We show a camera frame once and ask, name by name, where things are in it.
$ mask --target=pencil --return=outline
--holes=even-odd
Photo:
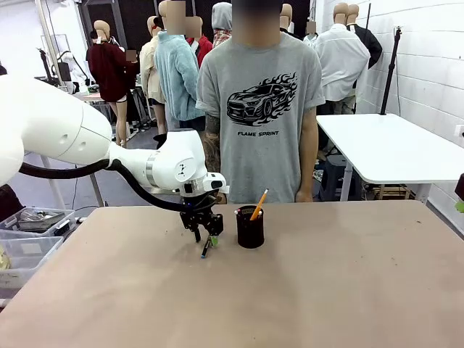
[[[258,203],[258,206],[254,210],[252,218],[250,219],[250,221],[255,221],[256,218],[258,217],[258,215],[259,215],[259,213],[261,211],[261,206],[264,203],[264,201],[266,200],[266,196],[268,195],[268,191],[269,191],[268,189],[266,189],[266,191],[264,191],[264,194],[261,197],[260,203]]]

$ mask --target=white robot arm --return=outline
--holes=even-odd
[[[30,93],[21,94],[27,86]],[[0,76],[0,185],[22,166],[24,151],[78,165],[120,162],[145,189],[198,197],[228,193],[224,177],[208,173],[194,130],[169,132],[159,150],[123,149],[112,143],[108,120],[93,107],[35,79]]]

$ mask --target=light blue sweater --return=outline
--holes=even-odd
[[[158,33],[159,44],[154,55],[161,90],[170,114],[180,121],[204,116],[195,108],[198,62],[182,35]]]

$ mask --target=white wall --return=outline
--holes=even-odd
[[[318,0],[323,31],[333,24],[332,11],[339,2]],[[365,26],[369,1],[354,0],[354,3],[360,6],[358,24]],[[456,125],[464,125],[462,13],[463,0],[372,0],[369,29],[380,41],[384,54],[369,71],[370,88],[365,99],[358,103],[358,112],[380,111],[392,58],[394,26],[401,25],[398,71],[395,70],[391,83],[387,112],[398,115],[400,102],[402,117],[464,147],[464,140],[453,134]],[[439,158],[431,158],[431,161],[442,166]],[[457,213],[454,208],[455,187],[456,183],[433,185],[430,202],[464,231],[464,214]]]
[[[45,1],[42,3],[48,19]],[[54,0],[49,0],[48,3],[55,33],[67,36],[70,51],[85,69],[87,46],[74,1],[67,0],[57,4]],[[30,77],[45,76],[44,65],[37,51],[37,48],[44,49],[42,35],[34,1],[0,7],[0,61],[8,73]]]

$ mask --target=pen holder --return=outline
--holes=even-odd
[[[236,211],[239,245],[243,248],[255,249],[264,243],[264,210],[261,209],[257,219],[251,221],[255,209],[255,205],[247,205]]]

